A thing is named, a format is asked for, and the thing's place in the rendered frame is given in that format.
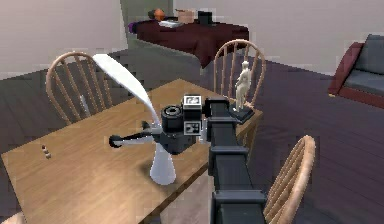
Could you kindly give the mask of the brown cardboard box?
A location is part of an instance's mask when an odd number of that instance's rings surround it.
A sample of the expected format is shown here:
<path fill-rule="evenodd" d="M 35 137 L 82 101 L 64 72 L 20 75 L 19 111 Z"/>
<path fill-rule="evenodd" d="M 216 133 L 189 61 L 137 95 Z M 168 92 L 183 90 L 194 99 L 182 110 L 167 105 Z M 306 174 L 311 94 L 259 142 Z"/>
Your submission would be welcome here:
<path fill-rule="evenodd" d="M 190 24 L 194 22 L 195 14 L 192 10 L 176 9 L 177 18 L 180 23 Z"/>

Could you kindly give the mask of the dark red grey sofa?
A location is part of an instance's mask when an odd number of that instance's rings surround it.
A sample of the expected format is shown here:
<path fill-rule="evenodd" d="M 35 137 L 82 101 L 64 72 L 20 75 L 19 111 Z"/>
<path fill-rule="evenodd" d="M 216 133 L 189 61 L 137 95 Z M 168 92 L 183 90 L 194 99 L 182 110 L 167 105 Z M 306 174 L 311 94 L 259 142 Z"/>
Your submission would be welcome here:
<path fill-rule="evenodd" d="M 384 36 L 369 34 L 345 52 L 328 87 L 341 96 L 384 109 Z"/>

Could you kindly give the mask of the wooden dining table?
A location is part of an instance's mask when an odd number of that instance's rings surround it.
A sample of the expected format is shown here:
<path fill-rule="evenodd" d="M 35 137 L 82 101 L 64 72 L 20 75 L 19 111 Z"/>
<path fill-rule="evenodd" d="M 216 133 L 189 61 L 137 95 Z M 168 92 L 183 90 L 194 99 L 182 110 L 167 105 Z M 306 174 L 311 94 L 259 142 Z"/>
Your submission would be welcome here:
<path fill-rule="evenodd" d="M 196 143 L 175 156 L 175 182 L 158 185 L 149 176 L 154 144 L 108 144 L 151 119 L 132 98 L 3 154 L 27 224 L 147 224 L 159 214 L 206 171 L 209 147 Z"/>

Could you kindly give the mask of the white statue on black base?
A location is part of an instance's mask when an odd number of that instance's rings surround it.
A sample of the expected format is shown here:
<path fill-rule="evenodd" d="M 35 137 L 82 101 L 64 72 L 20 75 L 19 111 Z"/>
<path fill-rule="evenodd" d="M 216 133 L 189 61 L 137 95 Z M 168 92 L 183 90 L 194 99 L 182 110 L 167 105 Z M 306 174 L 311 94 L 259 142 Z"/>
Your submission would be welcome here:
<path fill-rule="evenodd" d="M 246 94 L 251 87 L 251 70 L 249 62 L 243 61 L 242 71 L 235 83 L 235 102 L 231 105 L 230 113 L 240 124 L 244 124 L 253 114 L 253 108 L 246 101 Z"/>

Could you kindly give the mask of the black box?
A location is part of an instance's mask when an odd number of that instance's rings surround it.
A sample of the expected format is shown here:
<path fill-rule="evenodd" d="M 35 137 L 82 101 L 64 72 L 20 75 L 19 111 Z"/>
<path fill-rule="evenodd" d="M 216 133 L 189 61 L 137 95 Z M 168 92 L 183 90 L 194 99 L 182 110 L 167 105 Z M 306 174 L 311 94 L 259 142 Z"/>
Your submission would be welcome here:
<path fill-rule="evenodd" d="M 208 11 L 199 11 L 198 22 L 202 25 L 211 25 L 213 23 L 212 13 Z"/>

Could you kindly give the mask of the dark red covered table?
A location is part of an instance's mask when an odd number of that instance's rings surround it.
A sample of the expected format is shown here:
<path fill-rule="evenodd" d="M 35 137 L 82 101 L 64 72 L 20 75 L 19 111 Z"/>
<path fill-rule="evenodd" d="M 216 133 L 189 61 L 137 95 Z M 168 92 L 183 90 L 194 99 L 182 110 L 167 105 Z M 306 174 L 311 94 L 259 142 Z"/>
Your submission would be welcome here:
<path fill-rule="evenodd" d="M 160 26 L 156 20 L 147 20 L 130 23 L 128 27 L 129 32 L 136 34 L 139 40 L 196 56 L 202 68 L 214 60 L 217 51 L 226 42 L 249 39 L 247 27 L 226 23 L 190 23 L 168 28 Z"/>

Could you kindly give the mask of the wooden spindle back chair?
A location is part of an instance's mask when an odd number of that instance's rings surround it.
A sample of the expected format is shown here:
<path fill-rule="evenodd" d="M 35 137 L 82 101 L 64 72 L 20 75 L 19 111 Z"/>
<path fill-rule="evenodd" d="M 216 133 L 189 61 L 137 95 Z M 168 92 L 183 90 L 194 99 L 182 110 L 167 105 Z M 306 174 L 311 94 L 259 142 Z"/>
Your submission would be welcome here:
<path fill-rule="evenodd" d="M 214 92 L 235 102 L 235 83 L 242 71 L 243 61 L 249 62 L 251 70 L 251 87 L 246 94 L 246 101 L 253 108 L 264 80 L 266 61 L 263 53 L 248 40 L 231 40 L 217 51 L 213 61 Z"/>
<path fill-rule="evenodd" d="M 114 105 L 106 74 L 88 54 L 58 56 L 45 78 L 48 99 L 67 125 Z"/>
<path fill-rule="evenodd" d="M 291 150 L 267 195 L 267 224 L 292 224 L 311 176 L 315 149 L 314 138 L 305 135 Z"/>

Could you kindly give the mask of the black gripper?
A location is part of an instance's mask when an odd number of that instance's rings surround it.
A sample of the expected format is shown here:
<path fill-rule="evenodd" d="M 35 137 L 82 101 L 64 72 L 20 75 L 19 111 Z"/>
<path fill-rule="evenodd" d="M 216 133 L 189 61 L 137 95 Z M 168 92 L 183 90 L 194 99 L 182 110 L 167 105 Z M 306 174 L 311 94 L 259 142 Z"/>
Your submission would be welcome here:
<path fill-rule="evenodd" d="M 109 145 L 120 148 L 127 145 L 144 144 L 152 142 L 152 134 L 160 134 L 155 138 L 157 143 L 172 155 L 178 155 L 196 143 L 196 137 L 200 135 L 200 120 L 185 120 L 183 108 L 180 105 L 169 105 L 161 110 L 161 125 L 156 123 L 141 123 L 144 132 L 121 137 L 111 135 Z"/>

